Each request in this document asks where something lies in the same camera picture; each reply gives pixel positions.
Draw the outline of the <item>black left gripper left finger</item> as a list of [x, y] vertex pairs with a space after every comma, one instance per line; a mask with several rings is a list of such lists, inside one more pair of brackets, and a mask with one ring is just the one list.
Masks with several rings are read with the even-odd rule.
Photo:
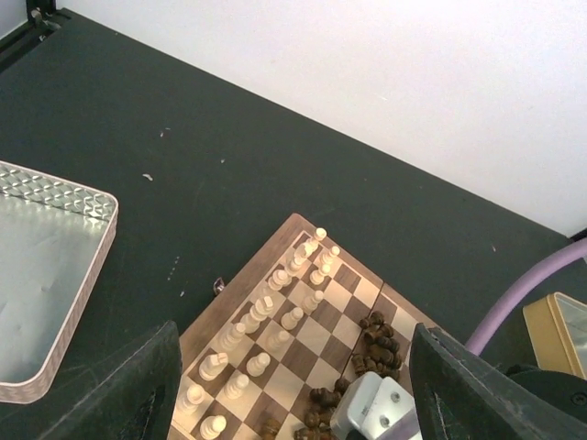
[[168, 321], [142, 336], [117, 368], [39, 438], [165, 439], [182, 366], [178, 328]]

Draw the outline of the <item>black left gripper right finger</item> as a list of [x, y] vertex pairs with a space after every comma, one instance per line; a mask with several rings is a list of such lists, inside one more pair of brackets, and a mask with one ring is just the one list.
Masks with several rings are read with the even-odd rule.
[[586, 436], [586, 423], [542, 401], [437, 327], [416, 326], [409, 369], [425, 439]]

